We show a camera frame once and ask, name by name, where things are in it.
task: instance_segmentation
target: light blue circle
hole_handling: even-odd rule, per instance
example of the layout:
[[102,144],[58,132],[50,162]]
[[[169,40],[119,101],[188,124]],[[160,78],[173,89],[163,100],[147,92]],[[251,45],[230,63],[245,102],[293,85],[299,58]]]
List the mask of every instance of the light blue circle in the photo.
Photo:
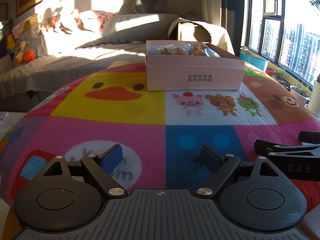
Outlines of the light blue circle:
[[178,138],[178,143],[183,149],[196,148],[198,141],[192,134],[182,134]]
[[230,138],[223,133],[213,135],[213,143],[221,148],[230,146]]

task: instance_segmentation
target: orange ball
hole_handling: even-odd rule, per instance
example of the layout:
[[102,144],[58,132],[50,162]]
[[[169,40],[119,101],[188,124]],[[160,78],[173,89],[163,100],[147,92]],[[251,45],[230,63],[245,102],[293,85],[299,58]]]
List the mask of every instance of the orange ball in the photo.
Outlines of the orange ball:
[[30,49],[27,50],[24,54],[23,54],[23,61],[24,62],[30,62],[33,61],[36,58],[36,53],[34,50]]

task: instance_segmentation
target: brown bear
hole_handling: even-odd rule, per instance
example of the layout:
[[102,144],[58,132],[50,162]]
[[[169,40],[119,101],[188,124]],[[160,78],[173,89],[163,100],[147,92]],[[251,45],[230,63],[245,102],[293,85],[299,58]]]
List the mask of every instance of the brown bear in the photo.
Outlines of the brown bear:
[[212,95],[205,95],[206,99],[210,100],[210,103],[214,106],[217,106],[218,110],[222,110],[223,115],[228,115],[228,113],[231,113],[233,116],[237,116],[234,111],[234,107],[236,106],[236,103],[234,102],[234,98],[231,96],[222,96],[220,94],[217,94],[215,96]]

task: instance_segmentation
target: teal plastic bin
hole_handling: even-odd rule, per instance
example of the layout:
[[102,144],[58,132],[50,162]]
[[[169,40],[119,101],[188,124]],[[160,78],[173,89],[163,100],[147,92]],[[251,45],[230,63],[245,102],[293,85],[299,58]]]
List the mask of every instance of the teal plastic bin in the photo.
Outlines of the teal plastic bin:
[[262,71],[266,71],[267,66],[268,66],[268,60],[251,56],[248,54],[240,53],[240,58],[243,59],[244,61],[250,63],[251,65],[254,65],[255,67],[261,69]]

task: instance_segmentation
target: red flower pot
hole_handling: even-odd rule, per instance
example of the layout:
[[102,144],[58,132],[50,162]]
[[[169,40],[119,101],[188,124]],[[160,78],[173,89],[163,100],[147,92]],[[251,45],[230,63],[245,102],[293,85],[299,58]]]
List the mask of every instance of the red flower pot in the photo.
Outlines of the red flower pot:
[[268,69],[266,69],[266,73],[270,76],[270,77],[272,77],[274,74],[275,74],[275,70],[268,70]]

